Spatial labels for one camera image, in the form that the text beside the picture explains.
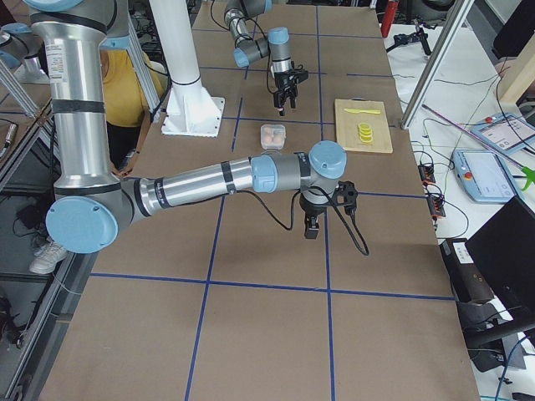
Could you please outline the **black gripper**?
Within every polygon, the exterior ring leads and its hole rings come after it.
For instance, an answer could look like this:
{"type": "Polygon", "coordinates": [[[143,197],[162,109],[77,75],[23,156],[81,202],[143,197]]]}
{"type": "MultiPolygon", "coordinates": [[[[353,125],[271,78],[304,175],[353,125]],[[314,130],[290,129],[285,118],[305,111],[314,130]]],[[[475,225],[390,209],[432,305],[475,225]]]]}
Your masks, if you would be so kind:
{"type": "Polygon", "coordinates": [[[289,98],[290,107],[296,108],[296,100],[298,97],[297,86],[301,80],[301,71],[297,69],[290,69],[285,72],[276,72],[274,74],[275,84],[277,90],[273,94],[273,104],[280,116],[285,115],[285,103],[289,98]]]}
{"type": "Polygon", "coordinates": [[[304,237],[306,239],[316,239],[319,233],[318,217],[330,207],[330,202],[326,200],[320,203],[313,203],[305,197],[304,193],[301,193],[299,205],[304,212],[304,237]]]}

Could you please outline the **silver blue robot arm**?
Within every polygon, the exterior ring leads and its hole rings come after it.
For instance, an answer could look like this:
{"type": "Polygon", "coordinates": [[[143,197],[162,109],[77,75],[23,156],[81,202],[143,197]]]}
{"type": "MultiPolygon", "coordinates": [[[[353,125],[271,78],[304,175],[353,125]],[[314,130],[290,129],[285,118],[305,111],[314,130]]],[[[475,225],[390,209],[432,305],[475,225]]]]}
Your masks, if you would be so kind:
{"type": "Polygon", "coordinates": [[[276,89],[271,91],[274,108],[285,115],[285,104],[296,107],[298,85],[308,79],[308,70],[294,63],[291,55],[288,29],[271,28],[261,31],[254,38],[248,31],[247,22],[271,10],[270,1],[230,1],[223,15],[225,26],[234,40],[233,57],[240,68],[268,58],[268,72],[273,76],[276,89]]]}
{"type": "Polygon", "coordinates": [[[305,213],[305,235],[315,237],[317,217],[341,192],[347,155],[340,145],[325,140],[307,153],[267,152],[170,177],[135,178],[130,167],[137,150],[114,156],[108,128],[131,111],[132,125],[147,135],[150,122],[140,114],[149,100],[144,88],[153,78],[123,82],[117,100],[103,88],[136,71],[130,62],[111,58],[129,40],[127,2],[31,1],[28,7],[32,30],[44,44],[59,142],[61,175],[45,218],[55,244],[90,254],[159,211],[237,192],[260,196],[279,190],[293,191],[293,202],[305,213]]]}

